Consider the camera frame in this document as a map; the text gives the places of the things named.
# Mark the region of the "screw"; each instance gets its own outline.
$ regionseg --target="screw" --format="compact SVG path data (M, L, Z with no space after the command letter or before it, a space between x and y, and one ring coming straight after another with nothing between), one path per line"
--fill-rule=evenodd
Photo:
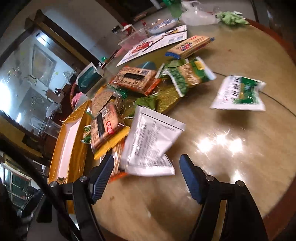
M50 186L51 188L55 187L56 185L57 185L57 181L52 181L52 182L49 184L49 186Z
M237 181L237 184L238 184L240 187L243 187L243 186L244 186L244 182L243 182L243 181Z
M86 180L87 180L87 176L81 176L79 178L79 181L81 181L81 182L85 182Z
M207 175L205 178L206 178L207 181L209 181L209 182L212 182L212 181L214 180L214 177L211 176L211 175Z

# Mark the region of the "blue gripper pad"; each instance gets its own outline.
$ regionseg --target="blue gripper pad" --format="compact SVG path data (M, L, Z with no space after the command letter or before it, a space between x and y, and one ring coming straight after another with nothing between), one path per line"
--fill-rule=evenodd
M105 187L107 185L107 182L109 181L110 175L114 168L113 156L107 154L98 167L100 167L101 172L99 172L98 178L94 182L92 197L91 197L94 203L97 200L101 199L104 193Z
M180 157L180 169L190 194L199 204L203 204L207 195L206 175L200 167L196 167L187 154Z

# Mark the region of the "pink container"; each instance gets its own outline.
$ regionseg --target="pink container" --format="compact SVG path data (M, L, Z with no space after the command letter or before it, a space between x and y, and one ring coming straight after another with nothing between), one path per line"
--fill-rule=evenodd
M147 38L147 33L144 28L134 32L130 36L126 37L124 40L119 42L118 44L124 48L125 50L132 49L139 42L143 41Z

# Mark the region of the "table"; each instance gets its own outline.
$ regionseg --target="table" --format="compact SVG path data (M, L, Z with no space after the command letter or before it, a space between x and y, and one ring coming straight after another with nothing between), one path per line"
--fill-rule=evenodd
M187 153L195 165L219 181L244 181L262 217L283 196L296 172L296 119L286 109L296 113L296 67L285 50L253 26L188 26L188 34L215 37L198 55L217 73L217 79L191 89L167 113L186 124L186 131L167 152L175 176L127 176L113 181L93 206L104 228L130 241L189 237L201 206L191 198L181 174L181 154ZM159 67L166 60L167 49L151 52L128 65L154 61ZM110 76L122 67L115 68L120 59L106 66ZM266 112L209 108L224 76L230 74L267 83L263 90L266 94L260 94ZM95 165L87 158L86 171ZM225 206L222 201L213 240L219 239Z

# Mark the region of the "picture frame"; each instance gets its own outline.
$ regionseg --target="picture frame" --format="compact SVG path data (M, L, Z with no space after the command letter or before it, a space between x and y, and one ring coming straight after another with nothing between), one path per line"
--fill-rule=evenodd
M53 58L37 45L34 45L32 54L32 75L46 87L49 86L56 64L57 62Z

